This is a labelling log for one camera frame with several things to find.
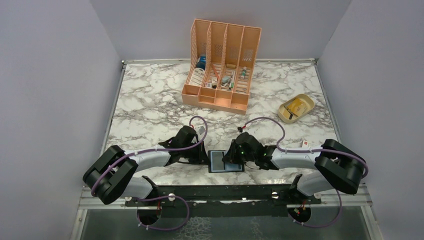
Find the black leather card holder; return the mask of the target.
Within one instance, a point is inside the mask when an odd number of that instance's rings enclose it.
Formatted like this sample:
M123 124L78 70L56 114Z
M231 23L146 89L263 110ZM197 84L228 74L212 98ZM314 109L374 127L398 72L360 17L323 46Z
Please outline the black leather card holder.
M225 153L223 150L209 150L207 152L209 173L237 173L245 170L245 166L242 164L224 162Z

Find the black credit card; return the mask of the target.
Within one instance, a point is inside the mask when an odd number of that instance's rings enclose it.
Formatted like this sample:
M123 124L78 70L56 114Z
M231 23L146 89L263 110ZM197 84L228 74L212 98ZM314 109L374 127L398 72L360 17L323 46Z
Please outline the black credit card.
M223 151L213 151L211 153L211 168L214 171L225 170L225 163L222 161L223 156L224 156Z

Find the yellow credit card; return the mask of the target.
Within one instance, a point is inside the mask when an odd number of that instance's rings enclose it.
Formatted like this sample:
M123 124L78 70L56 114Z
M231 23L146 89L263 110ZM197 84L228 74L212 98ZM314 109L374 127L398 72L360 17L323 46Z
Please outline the yellow credit card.
M307 110L307 104L300 98L295 98L286 109L297 117L301 116Z

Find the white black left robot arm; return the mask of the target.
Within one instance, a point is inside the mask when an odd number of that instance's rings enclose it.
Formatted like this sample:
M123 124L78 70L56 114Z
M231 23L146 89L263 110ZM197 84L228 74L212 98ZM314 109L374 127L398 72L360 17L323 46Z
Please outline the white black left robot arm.
M168 140L152 148L125 151L118 145L109 147L84 173L82 180L92 195L105 205L120 197L138 197L144 205L157 200L152 181L134 174L154 167L166 167L187 159L190 165L209 163L203 142L192 127L184 125Z

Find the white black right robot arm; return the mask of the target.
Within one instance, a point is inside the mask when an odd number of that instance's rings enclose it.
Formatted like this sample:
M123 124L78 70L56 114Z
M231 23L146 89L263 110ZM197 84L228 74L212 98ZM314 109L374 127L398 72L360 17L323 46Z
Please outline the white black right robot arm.
M362 157L334 139L326 139L318 148L281 148L277 144L263 145L253 135L243 132L231 141L222 161L238 165L253 162L261 170L313 170L293 180L288 196L296 204L331 189L354 195L369 173Z

